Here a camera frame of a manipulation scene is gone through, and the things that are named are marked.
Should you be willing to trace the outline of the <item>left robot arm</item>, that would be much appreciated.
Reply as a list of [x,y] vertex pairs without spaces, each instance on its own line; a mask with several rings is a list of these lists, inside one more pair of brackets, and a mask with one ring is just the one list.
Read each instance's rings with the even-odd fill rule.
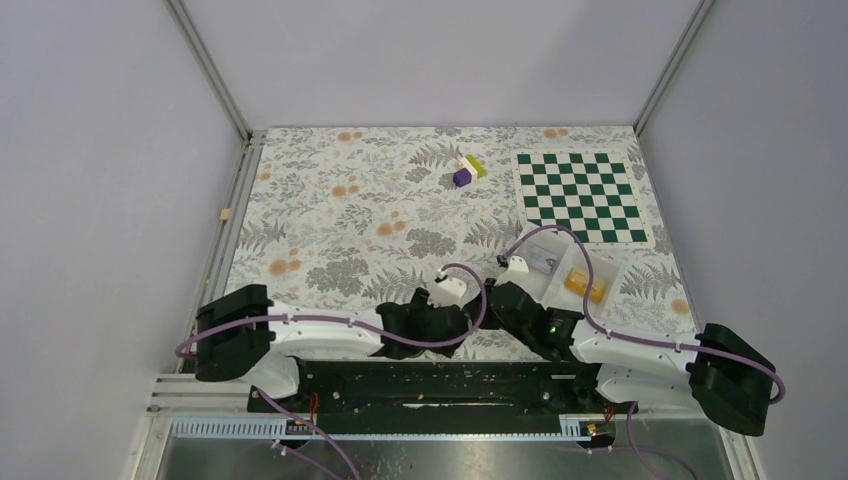
[[310,397],[304,362],[450,356],[484,313],[479,298],[460,307],[423,288],[407,303],[348,313],[275,304],[266,286],[251,284],[200,307],[195,336],[177,352],[193,360],[201,382],[242,381],[296,411]]

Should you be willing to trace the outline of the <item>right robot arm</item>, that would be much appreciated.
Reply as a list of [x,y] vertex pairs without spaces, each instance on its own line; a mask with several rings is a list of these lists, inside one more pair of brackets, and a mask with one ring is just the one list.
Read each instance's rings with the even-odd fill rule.
[[486,285],[463,309],[544,360],[574,367],[573,396],[583,410],[609,402],[675,406],[738,434],[765,431],[776,368],[724,325],[677,335],[595,328],[582,313],[544,307],[511,282]]

